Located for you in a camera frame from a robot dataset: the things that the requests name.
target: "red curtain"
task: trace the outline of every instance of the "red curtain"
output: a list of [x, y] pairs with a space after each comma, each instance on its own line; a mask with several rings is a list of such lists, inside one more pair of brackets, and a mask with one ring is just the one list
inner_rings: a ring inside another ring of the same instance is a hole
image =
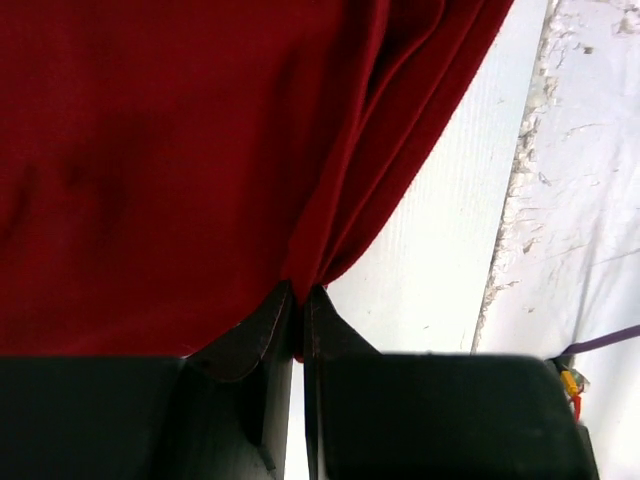
[[511, 0], [0, 6], [0, 353], [187, 355], [341, 275]]

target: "white wall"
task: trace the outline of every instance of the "white wall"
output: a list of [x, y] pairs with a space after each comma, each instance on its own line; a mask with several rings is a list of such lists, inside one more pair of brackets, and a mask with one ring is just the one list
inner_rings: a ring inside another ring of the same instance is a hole
[[[381, 350], [471, 348], [545, 9], [515, 1], [402, 203], [329, 287], [339, 312]], [[308, 478], [301, 382], [294, 369], [287, 480]]]
[[[544, 33], [478, 351], [549, 357], [640, 323], [640, 1], [560, 0]], [[640, 341], [581, 355], [603, 480], [640, 478]]]

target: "white surface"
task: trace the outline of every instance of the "white surface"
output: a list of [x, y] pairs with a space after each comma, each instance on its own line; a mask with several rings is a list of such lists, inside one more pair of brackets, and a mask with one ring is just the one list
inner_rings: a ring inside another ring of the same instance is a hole
[[[561, 0], [532, 85], [479, 351], [640, 323], [640, 0]], [[640, 478], [640, 340], [578, 357], [603, 480]]]
[[[469, 351], [545, 13], [516, 0], [428, 162], [369, 250], [329, 287], [384, 351]], [[294, 369], [287, 480], [308, 478]]]

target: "yellow object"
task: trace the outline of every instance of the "yellow object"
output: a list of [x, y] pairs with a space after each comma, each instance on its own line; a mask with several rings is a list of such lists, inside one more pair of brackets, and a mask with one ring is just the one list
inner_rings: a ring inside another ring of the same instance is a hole
[[560, 374], [560, 379], [564, 385], [565, 390], [569, 394], [570, 397], [575, 397], [580, 393], [580, 389], [578, 388], [578, 384], [576, 383], [573, 375], [568, 370], [564, 370]]

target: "red fabric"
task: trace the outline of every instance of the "red fabric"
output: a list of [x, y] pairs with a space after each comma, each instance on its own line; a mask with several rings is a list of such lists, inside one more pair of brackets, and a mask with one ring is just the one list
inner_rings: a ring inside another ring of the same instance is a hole
[[511, 0], [0, 5], [0, 352], [172, 354], [367, 248]]

